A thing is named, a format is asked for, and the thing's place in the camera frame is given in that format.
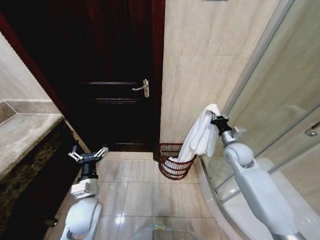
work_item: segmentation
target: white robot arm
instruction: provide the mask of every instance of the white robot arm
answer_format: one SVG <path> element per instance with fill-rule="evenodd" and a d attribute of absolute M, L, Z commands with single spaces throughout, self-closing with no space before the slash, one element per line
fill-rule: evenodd
<path fill-rule="evenodd" d="M 82 165 L 78 183 L 72 185 L 71 194 L 79 200 L 67 214 L 65 227 L 60 240 L 74 240 L 75 236 L 81 239 L 93 240 L 102 215 L 103 205 L 95 196 L 99 194 L 97 183 L 98 175 L 96 163 L 109 151 L 102 147 L 98 152 L 77 154 L 77 145 L 73 147 L 69 156 Z"/>
<path fill-rule="evenodd" d="M 219 130 L 224 158 L 233 169 L 235 181 L 251 211 L 269 229 L 273 239 L 305 240 L 295 226 L 291 206 L 270 174 L 260 168 L 251 148 L 239 143 L 239 137 L 246 130 L 243 127 L 232 129 L 228 120 L 224 114 L 213 115 L 211 123 Z"/>

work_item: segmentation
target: door panel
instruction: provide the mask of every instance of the door panel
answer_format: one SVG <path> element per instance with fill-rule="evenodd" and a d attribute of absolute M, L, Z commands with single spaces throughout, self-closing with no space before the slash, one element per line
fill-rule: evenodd
<path fill-rule="evenodd" d="M 153 151 L 151 0 L 2 1 L 1 12 L 89 148 Z M 150 81 L 150 97 L 132 91 Z"/>

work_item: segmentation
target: wicker basket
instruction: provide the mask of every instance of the wicker basket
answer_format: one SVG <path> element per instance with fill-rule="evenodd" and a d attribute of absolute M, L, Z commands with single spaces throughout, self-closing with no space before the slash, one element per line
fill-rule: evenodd
<path fill-rule="evenodd" d="M 169 157 L 178 157 L 181 147 L 182 143 L 161 143 L 159 145 L 159 170 L 168 179 L 183 179 L 196 159 L 195 155 L 190 161 L 186 162 L 169 160 Z"/>

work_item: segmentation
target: shower enclosure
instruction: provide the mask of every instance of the shower enclosure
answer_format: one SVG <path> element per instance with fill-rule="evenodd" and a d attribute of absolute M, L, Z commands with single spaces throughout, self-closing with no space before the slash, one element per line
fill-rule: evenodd
<path fill-rule="evenodd" d="M 295 0 L 284 8 L 261 57 L 243 74 L 224 109 L 230 126 L 244 126 L 250 146 L 295 213 L 298 230 L 320 239 L 320 1 Z M 202 157 L 225 216 L 254 240 L 271 240 L 249 209 L 217 144 Z"/>

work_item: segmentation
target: hanging towel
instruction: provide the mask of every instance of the hanging towel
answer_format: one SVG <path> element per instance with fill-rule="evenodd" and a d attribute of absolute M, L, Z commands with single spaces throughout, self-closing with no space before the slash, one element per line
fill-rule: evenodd
<path fill-rule="evenodd" d="M 210 123 L 212 114 L 220 116 L 217 104 L 210 104 L 202 111 L 186 136 L 178 158 L 170 157 L 171 161 L 185 163 L 195 155 L 213 156 L 218 138 L 218 128 Z"/>

